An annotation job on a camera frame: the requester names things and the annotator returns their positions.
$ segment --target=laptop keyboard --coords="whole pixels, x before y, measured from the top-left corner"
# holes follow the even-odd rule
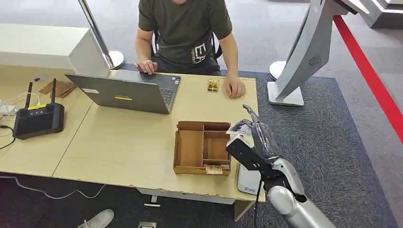
[[[169,106],[169,103],[171,102],[173,96],[173,89],[160,89],[160,90],[161,94],[163,95],[165,104]]]

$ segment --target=cable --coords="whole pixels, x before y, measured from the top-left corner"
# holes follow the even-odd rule
[[[40,105],[40,97],[39,97],[39,95],[36,94],[36,93],[24,92],[24,93],[22,93],[22,94],[20,94],[20,95],[18,95],[18,96],[16,96],[16,97],[14,97],[14,98],[12,98],[12,99],[9,99],[9,100],[15,100],[15,99],[19,98],[20,96],[26,95],[26,94],[36,95],[36,96],[38,97],[38,105]]]
[[[50,196],[49,194],[47,194],[47,193],[46,193],[45,191],[43,191],[43,190],[33,189],[33,188],[30,188],[30,187],[27,187],[27,186],[24,186],[24,185],[20,184],[20,182],[18,181],[18,179],[17,179],[16,177],[0,176],[0,178],[4,178],[4,179],[14,179],[15,182],[17,183],[17,185],[20,186],[21,188],[23,188],[23,189],[28,189],[28,190],[32,190],[32,191],[37,191],[37,192],[42,192],[45,196],[47,196],[47,197],[49,197],[49,198],[51,198],[51,199],[54,199],[54,200],[61,200],[61,199],[64,199],[64,198],[66,198],[66,197],[69,197],[69,196],[73,195],[75,192],[80,193],[80,194],[83,195],[85,198],[93,199],[93,198],[97,197],[97,196],[101,193],[102,189],[106,186],[106,184],[102,185],[101,189],[99,189],[98,193],[97,193],[96,195],[94,195],[94,196],[87,196],[87,195],[84,194],[82,191],[76,189],[76,190],[72,191],[71,193],[69,193],[69,194],[67,194],[67,195],[65,195],[65,196],[54,197],[54,196]]]
[[[13,129],[12,129],[11,127],[9,127],[9,126],[0,125],[0,129],[1,129],[1,128],[2,128],[2,129],[5,129],[5,128],[10,129],[11,132],[13,132]],[[15,142],[15,138],[13,138],[13,141],[11,141],[9,144],[7,144],[7,145],[5,145],[5,146],[3,146],[3,147],[0,147],[0,150],[6,148],[6,147],[8,147],[8,146],[10,146],[10,145],[13,144],[14,142]]]
[[[6,120],[6,121],[14,121],[15,120],[14,117],[9,119],[9,118],[6,118],[4,116],[3,116],[2,120]]]
[[[260,189],[262,188],[262,182],[263,182],[263,177],[260,176],[260,182],[259,182],[259,188],[258,188],[258,194],[256,195],[256,202],[255,202],[255,216],[253,218],[253,223],[255,228],[258,227],[258,201],[259,201],[259,195],[260,195]]]
[[[8,133],[8,134],[2,134],[2,135],[0,135],[0,137],[6,137],[6,136],[9,136],[9,135],[11,135],[13,132],[11,131],[10,133]]]

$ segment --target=man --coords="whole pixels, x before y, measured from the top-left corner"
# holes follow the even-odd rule
[[[238,77],[238,48],[224,0],[140,0],[135,41],[139,71],[221,75],[212,57],[211,38],[216,35],[228,73],[224,82],[230,98],[245,93]],[[159,50],[152,56],[154,30]]]

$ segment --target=cardboard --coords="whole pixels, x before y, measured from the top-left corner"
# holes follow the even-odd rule
[[[230,139],[226,134],[229,123],[180,121],[177,127],[173,161],[176,174],[230,174],[231,156],[225,150]]]
[[[48,94],[50,91],[52,91],[52,86],[53,86],[53,82],[50,82],[45,87],[43,87],[41,90],[39,90],[39,92],[42,93],[42,94]],[[56,94],[55,94],[55,96],[60,97],[60,98],[65,98],[75,88],[76,88],[76,86],[73,83],[66,83],[66,82],[56,81]]]

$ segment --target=wooden desk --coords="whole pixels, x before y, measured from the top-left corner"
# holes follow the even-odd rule
[[[237,190],[235,159],[228,177],[173,172],[178,121],[249,119],[242,104],[258,111],[255,79],[243,79],[247,93],[241,99],[230,100],[222,93],[223,77],[217,78],[221,81],[220,92],[207,92],[209,78],[183,75],[170,115],[93,103],[53,177],[137,187],[146,194],[176,198],[229,204],[238,200],[235,218],[239,219],[255,196]],[[265,201],[264,191],[260,201]]]
[[[29,82],[33,82],[37,77],[41,80],[33,84],[32,91],[38,93],[38,90],[53,78],[68,80],[64,76],[65,72],[71,70],[0,65],[0,99],[12,102],[10,99],[26,92]],[[26,95],[22,96],[15,105],[23,107],[25,98]],[[49,103],[49,94],[40,95],[40,101],[42,104]],[[32,95],[31,105],[36,105],[37,102],[38,98]],[[64,130],[61,133],[26,140],[17,139],[11,146],[0,151],[0,171],[52,176],[92,103],[91,99],[78,89],[64,99],[56,98],[56,102],[66,108]],[[0,124],[14,127],[14,121],[0,120]],[[0,135],[7,133],[8,130],[0,130]],[[12,135],[0,137],[2,146],[11,141]]]

